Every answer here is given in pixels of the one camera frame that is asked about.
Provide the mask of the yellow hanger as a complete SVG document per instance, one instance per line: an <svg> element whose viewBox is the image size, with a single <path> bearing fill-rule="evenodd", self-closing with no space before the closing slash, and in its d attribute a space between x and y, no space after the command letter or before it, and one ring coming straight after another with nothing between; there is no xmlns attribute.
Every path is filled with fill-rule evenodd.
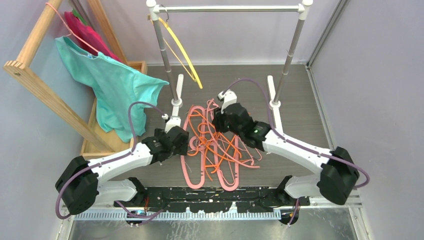
<svg viewBox="0 0 424 240"><path fill-rule="evenodd" d="M179 58L179 55L172 49L172 47L167 42L167 40L165 38L163 38L165 45L171 51L171 53L174 55L174 57L177 59L177 61L183 67L183 69L186 71L186 73L188 74L188 76L197 84L197 86L199 87L199 89L202 90L203 89L203 84L202 84L202 81L201 81L201 79L199 77L199 74L198 74L196 68L194 67L194 65L193 65L193 63L192 63L192 61L191 61L191 59L190 59L190 57L189 57L186 49L184 48L183 44L181 43L180 39L177 37L177 35L173 31L173 29L170 27L170 25L168 23L168 19L167 20L163 20L161 17L158 17L158 21L166 29L166 31L168 32L169 36L172 38L172 40L174 41L174 43L178 47L179 51L182 54L182 57L183 57L184 61L182 61Z"/></svg>

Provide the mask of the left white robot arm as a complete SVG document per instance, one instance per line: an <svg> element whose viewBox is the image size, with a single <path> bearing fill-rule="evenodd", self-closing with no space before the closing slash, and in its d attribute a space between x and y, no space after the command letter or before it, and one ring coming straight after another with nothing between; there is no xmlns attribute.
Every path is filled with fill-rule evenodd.
<svg viewBox="0 0 424 240"><path fill-rule="evenodd" d="M179 126L169 131L157 128L154 135L143 139L134 148L106 157L86 160L73 158L65 168L55 188L59 193L56 214L64 204L68 214L78 215L93 205L138 207L145 203L147 191L136 177L116 181L115 177L130 170L163 162L172 156L188 153L189 132Z"/></svg>

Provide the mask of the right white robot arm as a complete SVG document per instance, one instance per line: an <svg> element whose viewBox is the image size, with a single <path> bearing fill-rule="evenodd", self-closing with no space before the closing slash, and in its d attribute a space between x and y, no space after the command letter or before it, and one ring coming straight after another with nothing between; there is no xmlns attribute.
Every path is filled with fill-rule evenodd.
<svg viewBox="0 0 424 240"><path fill-rule="evenodd" d="M215 109L212 123L216 131L231 132L250 148L284 157L312 172L307 176L288 175L283 179L277 188L277 198L283 205L313 196L344 205L359 179L359 172L344 148L329 150L278 135L270 124L253 120L240 103Z"/></svg>

